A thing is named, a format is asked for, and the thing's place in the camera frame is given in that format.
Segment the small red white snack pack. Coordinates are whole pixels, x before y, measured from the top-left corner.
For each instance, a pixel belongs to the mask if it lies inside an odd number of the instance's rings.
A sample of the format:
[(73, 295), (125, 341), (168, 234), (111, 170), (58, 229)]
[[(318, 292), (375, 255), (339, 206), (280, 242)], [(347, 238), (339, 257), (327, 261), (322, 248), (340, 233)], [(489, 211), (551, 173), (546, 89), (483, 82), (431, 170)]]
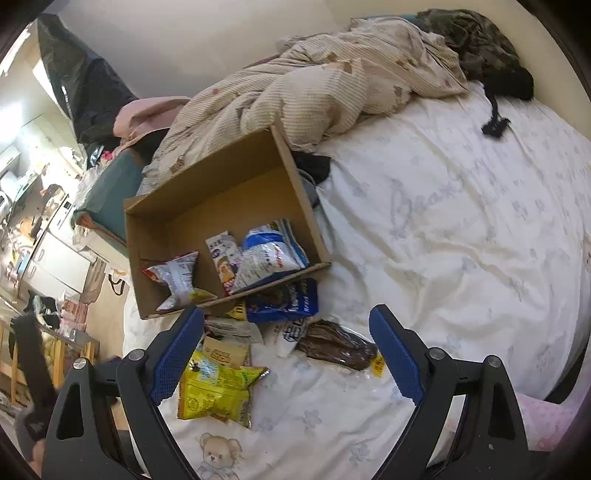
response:
[(242, 263), (242, 251), (228, 231), (223, 231), (205, 241), (215, 270), (226, 295), (232, 293), (235, 279)]

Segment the red white snack bar wrapper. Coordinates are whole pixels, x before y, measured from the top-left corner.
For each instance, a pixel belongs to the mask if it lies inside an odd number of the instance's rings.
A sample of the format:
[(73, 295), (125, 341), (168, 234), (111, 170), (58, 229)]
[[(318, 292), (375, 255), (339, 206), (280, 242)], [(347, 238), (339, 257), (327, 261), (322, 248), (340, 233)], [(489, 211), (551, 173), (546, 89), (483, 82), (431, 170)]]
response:
[(256, 324), (232, 318), (208, 317), (205, 326), (214, 336), (235, 345), (263, 344), (263, 335)]

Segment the tan peanut snack bag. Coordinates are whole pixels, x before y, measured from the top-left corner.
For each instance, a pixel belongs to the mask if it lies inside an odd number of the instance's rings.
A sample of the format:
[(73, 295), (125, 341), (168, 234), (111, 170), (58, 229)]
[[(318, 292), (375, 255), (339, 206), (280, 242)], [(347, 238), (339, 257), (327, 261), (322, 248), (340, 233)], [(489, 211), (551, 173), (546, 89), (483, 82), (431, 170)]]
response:
[(250, 365), (249, 345), (233, 345), (205, 336), (201, 351), (207, 359), (225, 366), (238, 368)]

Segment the wooden stool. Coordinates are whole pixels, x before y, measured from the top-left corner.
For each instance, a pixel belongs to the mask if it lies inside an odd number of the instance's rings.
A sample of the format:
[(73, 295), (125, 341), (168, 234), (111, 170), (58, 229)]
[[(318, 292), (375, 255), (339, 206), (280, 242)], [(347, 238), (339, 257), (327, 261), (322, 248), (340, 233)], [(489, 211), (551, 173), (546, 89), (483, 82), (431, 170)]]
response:
[[(73, 362), (79, 357), (86, 357), (91, 363), (98, 359), (100, 342), (84, 331), (73, 330), (75, 337), (68, 338), (45, 326), (42, 331), (42, 353), (53, 386), (60, 387)], [(19, 349), (10, 339), (15, 333), (9, 321), (1, 320), (1, 402), (8, 408), (21, 408), (32, 403), (30, 392), (20, 368)]]

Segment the white black snack wrapper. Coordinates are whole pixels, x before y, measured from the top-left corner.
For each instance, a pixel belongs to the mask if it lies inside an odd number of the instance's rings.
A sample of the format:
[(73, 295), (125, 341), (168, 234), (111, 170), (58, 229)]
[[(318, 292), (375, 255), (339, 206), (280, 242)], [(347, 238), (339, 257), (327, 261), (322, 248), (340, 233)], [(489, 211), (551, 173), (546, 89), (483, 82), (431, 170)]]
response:
[(271, 340), (273, 340), (274, 353), (280, 358), (287, 358), (294, 351), (297, 343), (307, 334), (311, 318), (287, 320), (273, 327)]

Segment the brown chocolate snack pack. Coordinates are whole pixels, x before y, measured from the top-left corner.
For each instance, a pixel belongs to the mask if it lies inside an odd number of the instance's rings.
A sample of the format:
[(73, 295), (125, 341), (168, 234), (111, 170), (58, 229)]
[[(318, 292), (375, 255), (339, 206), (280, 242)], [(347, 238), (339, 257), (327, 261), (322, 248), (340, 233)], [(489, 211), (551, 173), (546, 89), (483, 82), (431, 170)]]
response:
[(297, 350), (314, 360), (355, 371), (370, 370), (377, 378), (384, 375), (386, 364), (377, 346), (335, 322), (318, 320), (311, 323), (307, 333), (297, 342)]

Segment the silver red chip bag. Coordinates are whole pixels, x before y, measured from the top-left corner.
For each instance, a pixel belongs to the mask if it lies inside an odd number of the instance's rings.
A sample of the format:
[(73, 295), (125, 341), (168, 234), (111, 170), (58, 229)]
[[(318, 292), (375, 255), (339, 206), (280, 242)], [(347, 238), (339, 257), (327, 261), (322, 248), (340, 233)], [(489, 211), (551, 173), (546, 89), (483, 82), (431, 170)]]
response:
[(197, 251), (192, 251), (142, 269), (142, 273), (147, 278), (169, 289), (169, 296), (156, 308), (157, 312), (183, 308), (190, 303), (202, 303), (217, 298), (213, 293), (193, 285), (193, 273), (198, 255)]

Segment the white blue snack bag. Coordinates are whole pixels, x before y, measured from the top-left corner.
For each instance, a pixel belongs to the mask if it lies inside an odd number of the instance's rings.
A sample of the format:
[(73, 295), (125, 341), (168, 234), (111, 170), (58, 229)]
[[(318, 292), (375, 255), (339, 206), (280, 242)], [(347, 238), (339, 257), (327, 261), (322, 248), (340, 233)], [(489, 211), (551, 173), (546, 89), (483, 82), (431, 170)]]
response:
[(230, 292), (236, 294), (266, 285), (309, 265), (308, 255), (294, 237), (290, 220), (273, 220), (250, 229), (245, 235)]

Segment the checkered bear print duvet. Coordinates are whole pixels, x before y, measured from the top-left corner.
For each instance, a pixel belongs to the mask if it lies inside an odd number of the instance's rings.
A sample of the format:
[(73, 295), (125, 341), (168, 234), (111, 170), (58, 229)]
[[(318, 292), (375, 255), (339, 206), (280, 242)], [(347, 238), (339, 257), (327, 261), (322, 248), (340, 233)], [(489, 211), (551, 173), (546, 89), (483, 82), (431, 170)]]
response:
[(401, 17), (359, 19), (346, 31), (298, 40), (276, 58), (201, 90), (177, 114), (144, 168), (148, 194), (184, 168), (274, 124), (311, 152), (363, 115), (402, 110), (413, 95), (463, 94), (468, 80), (443, 36)]

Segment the pink cloth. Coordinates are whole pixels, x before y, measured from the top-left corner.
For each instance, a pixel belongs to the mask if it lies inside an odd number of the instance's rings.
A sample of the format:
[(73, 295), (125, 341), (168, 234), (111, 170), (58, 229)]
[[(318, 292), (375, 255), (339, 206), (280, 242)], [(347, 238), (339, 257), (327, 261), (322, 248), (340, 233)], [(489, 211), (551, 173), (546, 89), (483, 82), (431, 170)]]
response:
[(133, 100), (123, 106), (113, 124), (113, 135), (120, 140), (113, 151), (117, 156), (145, 136), (167, 130), (190, 97), (167, 96)]

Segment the black plastic bag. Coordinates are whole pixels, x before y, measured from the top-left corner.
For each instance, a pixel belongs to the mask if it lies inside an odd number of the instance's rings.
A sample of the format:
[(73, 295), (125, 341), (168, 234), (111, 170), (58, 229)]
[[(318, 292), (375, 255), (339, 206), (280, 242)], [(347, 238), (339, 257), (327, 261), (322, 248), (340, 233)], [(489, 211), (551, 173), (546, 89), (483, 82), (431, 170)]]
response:
[(64, 27), (58, 16), (37, 18), (41, 59), (53, 94), (86, 151), (119, 145), (113, 126), (122, 107), (134, 101), (111, 65)]

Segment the dark blue snack bag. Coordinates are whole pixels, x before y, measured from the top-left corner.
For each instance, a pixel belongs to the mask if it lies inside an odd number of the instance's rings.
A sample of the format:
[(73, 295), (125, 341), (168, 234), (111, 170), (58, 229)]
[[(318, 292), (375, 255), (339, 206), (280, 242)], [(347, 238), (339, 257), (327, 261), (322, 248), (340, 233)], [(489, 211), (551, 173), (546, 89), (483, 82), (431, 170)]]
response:
[(225, 313), (233, 320), (263, 324), (294, 321), (318, 314), (318, 282), (314, 278), (294, 280), (252, 294)]

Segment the yellow crisp snack bag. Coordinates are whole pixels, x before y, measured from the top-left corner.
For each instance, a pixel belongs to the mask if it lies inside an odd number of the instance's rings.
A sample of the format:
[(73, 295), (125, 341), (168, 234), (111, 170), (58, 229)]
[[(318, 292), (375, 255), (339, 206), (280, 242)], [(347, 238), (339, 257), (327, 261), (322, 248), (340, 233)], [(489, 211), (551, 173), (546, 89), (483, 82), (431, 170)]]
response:
[(212, 417), (250, 428), (253, 386), (269, 373), (266, 367), (224, 365), (195, 350), (179, 382), (177, 418)]

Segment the red white shopping bag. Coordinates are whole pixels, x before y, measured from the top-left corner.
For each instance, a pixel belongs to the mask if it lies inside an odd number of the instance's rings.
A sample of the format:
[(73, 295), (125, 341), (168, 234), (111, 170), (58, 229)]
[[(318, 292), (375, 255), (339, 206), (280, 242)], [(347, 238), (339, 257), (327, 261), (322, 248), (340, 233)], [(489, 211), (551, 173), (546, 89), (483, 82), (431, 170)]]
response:
[(113, 294), (121, 297), (126, 292), (127, 285), (130, 281), (129, 274), (124, 270), (112, 267), (107, 267), (105, 272)]

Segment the black garment beside box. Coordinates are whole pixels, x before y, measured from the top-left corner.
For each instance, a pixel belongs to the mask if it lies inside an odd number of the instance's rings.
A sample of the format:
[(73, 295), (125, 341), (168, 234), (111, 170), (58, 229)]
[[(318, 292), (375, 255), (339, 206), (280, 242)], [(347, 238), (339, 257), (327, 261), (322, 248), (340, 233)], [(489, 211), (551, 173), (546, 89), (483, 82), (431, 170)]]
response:
[(304, 185), (304, 191), (312, 207), (318, 205), (317, 188), (329, 178), (332, 159), (328, 156), (308, 152), (290, 151), (297, 167), (298, 175)]

